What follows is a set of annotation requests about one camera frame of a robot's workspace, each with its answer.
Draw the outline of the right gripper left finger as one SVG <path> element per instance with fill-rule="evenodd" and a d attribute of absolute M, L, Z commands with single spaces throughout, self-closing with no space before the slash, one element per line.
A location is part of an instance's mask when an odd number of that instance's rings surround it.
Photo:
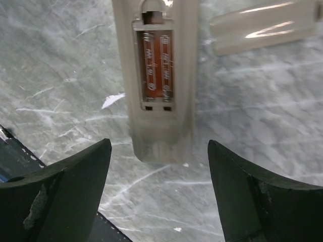
<path fill-rule="evenodd" d="M 1 241 L 87 241 L 102 197 L 112 145 L 103 139 L 1 184 Z"/>

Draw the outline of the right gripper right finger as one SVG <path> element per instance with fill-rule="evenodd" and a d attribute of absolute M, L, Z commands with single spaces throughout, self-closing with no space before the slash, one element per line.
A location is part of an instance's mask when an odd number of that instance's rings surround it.
<path fill-rule="evenodd" d="M 322 241 L 322 187 L 256 165 L 217 141 L 207 147 L 225 241 Z"/>

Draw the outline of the beige battery compartment cover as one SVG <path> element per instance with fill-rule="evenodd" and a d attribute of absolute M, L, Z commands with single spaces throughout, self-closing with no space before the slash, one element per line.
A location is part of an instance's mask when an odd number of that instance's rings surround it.
<path fill-rule="evenodd" d="M 216 55 L 240 53 L 304 39 L 322 21 L 322 1 L 275 1 L 213 17 L 212 47 Z"/>

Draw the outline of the beige remote control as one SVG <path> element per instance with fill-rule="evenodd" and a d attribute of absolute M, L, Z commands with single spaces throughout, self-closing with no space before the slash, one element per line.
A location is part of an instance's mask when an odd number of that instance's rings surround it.
<path fill-rule="evenodd" d="M 135 156 L 192 158 L 198 1 L 113 1 Z"/>

